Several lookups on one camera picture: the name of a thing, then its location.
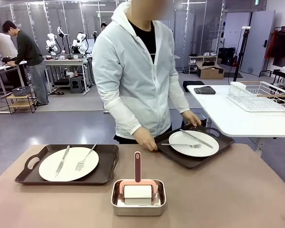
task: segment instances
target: floor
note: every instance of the floor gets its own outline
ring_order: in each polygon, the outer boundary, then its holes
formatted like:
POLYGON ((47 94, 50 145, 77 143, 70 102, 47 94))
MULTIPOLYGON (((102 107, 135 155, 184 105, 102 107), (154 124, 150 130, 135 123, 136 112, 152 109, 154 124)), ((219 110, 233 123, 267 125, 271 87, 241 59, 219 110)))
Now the floor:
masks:
MULTIPOLYGON (((225 66, 226 71, 229 72, 229 67, 225 66)), ((241 73, 243 78, 238 78, 237 81, 259 81, 259 77, 241 73)), ((183 74, 180 73, 180 85, 183 81, 203 81, 206 85, 227 85, 233 78, 224 78, 218 80, 200 80, 195 74, 183 74)), ((264 76, 261 80, 272 83, 273 78, 264 76)), ((97 92, 96 86, 93 86, 91 90, 85 95, 71 94, 69 89, 59 89, 58 92, 63 92, 65 95, 51 95, 49 97, 50 103, 46 106, 39 107, 37 112, 58 112, 58 111, 103 111, 103 102, 97 92)), ((198 102, 192 97, 190 93, 185 94, 190 108, 201 108, 198 102)), ((0 107, 6 106, 5 99, 0 99, 0 107)), ((174 105, 169 99, 169 108, 174 109, 174 105)))
MULTIPOLYGON (((256 76, 243 74, 239 81, 256 81, 256 76)), ((262 80, 272 82, 269 77, 262 80)), ((180 83, 184 80, 199 80, 195 75, 180 74, 180 83)), ((228 79, 203 80, 207 85, 226 85, 228 79)), ((202 113, 202 109, 192 96, 187 93, 191 108, 196 113, 202 113)), ((57 108, 46 106, 48 110, 40 108, 39 112, 16 113, 14 115, 0 115, 0 175, 30 146, 34 144, 93 144, 95 142, 111 144, 116 143, 114 136, 114 120, 110 114, 103 114, 102 103, 92 87, 86 96, 65 95, 50 96, 50 104, 61 103, 57 108)), ((172 126, 180 127, 181 116, 177 110, 171 109, 172 126)), ((253 139, 236 138, 236 143, 248 144, 255 148, 253 139)), ((268 139, 264 148, 262 159, 281 177, 285 182, 285 138, 268 139)))

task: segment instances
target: knife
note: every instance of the knife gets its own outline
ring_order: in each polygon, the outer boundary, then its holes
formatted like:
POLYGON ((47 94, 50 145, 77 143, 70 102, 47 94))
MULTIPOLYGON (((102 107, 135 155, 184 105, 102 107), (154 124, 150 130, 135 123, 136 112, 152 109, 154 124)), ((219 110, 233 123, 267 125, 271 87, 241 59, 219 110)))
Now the knife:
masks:
POLYGON ((63 163, 65 161, 65 158, 66 158, 69 150, 70 150, 70 146, 67 146, 65 154, 62 157, 62 160, 61 160, 61 162, 60 162, 60 164, 58 166, 58 169, 56 170, 55 177, 59 174, 60 170, 62 169, 63 163))
POLYGON ((210 148, 213 149, 213 146, 211 146, 209 143, 205 142, 204 140, 201 140, 201 139, 195 137, 194 135, 189 134, 188 132, 184 131, 183 129, 180 129, 180 131, 183 132, 183 133, 185 133, 185 134, 188 135, 188 136, 191 136, 192 138, 196 139, 196 140, 199 141, 200 143, 202 143, 202 144, 204 144, 204 145, 206 145, 206 146, 208 146, 208 147, 210 147, 210 148))

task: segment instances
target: hand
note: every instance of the hand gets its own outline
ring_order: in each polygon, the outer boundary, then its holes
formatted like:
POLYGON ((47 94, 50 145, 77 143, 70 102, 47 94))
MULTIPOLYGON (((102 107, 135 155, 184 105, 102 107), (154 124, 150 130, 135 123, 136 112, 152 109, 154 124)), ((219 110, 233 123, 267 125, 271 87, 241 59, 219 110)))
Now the hand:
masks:
POLYGON ((185 111, 181 114, 181 116, 195 127, 197 125, 201 125, 200 119, 192 111, 185 111))
POLYGON ((16 66, 15 61, 10 61, 7 63, 8 66, 16 66))
POLYGON ((149 151, 157 150, 157 145, 152 134, 144 127, 138 128, 134 132, 133 136, 135 137, 135 140, 138 142, 138 144, 143 146, 145 149, 148 149, 149 151))

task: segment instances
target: zipper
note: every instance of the zipper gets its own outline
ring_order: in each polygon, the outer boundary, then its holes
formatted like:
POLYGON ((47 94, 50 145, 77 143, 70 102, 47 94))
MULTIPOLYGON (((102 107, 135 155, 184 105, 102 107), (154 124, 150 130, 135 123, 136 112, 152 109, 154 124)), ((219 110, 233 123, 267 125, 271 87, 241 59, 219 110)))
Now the zipper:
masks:
MULTIPOLYGON (((136 37, 136 40, 139 42, 139 44, 142 46, 142 48, 148 53, 149 61, 150 61, 150 64, 152 66, 152 79, 153 79, 153 82, 154 82, 154 85, 155 85, 156 108, 157 108, 157 110, 159 110, 158 100, 156 99, 158 97, 158 90, 159 90, 159 84, 158 84, 158 81, 157 81, 157 77, 155 76, 156 75, 156 66, 153 63, 152 57, 151 57, 151 55, 149 53, 149 50, 148 50, 147 46, 144 44, 143 40, 140 37, 136 37)), ((154 61, 156 60, 157 52, 158 52, 158 50, 157 50, 157 47, 156 47, 156 53, 155 53, 154 61)), ((156 115, 157 115, 157 125, 156 125, 155 131, 156 131, 156 134, 158 134, 157 133, 157 129, 158 129, 157 126, 159 125, 160 117, 159 117, 158 113, 156 113, 156 115)))

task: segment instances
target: dish rack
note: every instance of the dish rack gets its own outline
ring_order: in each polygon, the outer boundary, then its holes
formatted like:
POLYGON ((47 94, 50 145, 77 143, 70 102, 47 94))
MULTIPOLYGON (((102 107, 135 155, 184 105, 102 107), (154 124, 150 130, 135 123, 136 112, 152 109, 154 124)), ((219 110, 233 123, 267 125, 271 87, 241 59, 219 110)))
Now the dish rack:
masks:
POLYGON ((285 90, 267 82, 231 82, 227 98, 247 112, 285 112, 285 90))

